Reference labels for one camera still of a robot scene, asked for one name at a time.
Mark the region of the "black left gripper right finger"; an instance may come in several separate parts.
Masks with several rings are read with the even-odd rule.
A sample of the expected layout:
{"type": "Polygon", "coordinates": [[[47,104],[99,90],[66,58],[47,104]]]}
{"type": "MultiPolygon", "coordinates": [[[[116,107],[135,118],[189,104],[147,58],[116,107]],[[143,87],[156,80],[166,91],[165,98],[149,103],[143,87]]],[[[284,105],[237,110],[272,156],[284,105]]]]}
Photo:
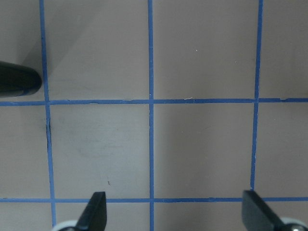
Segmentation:
{"type": "Polygon", "coordinates": [[[243,191],[242,222],[247,231],[280,231],[285,226],[255,191],[243,191]]]}

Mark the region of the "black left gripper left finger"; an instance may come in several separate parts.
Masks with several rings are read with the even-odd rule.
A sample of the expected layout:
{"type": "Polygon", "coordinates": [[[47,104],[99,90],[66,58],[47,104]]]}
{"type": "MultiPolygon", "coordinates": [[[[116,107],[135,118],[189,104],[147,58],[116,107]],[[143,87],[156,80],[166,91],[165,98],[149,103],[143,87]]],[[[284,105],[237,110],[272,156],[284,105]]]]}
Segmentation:
{"type": "Polygon", "coordinates": [[[77,231],[104,231],[107,224],[105,192],[95,192],[76,224],[77,231]]]}

